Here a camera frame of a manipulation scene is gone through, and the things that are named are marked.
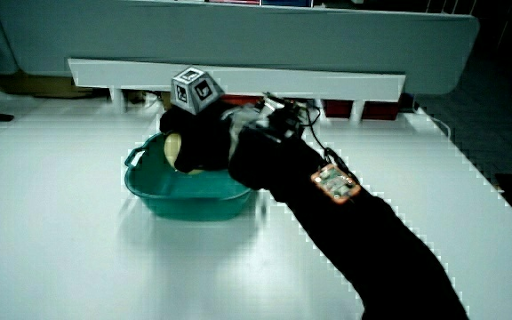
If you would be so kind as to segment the person's right hand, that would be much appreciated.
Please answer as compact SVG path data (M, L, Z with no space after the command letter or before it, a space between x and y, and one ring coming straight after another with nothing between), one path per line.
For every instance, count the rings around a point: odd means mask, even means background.
M177 171L198 173L228 168L234 104L222 99L223 91L203 70L188 67L172 78L171 106L159 121L165 156Z

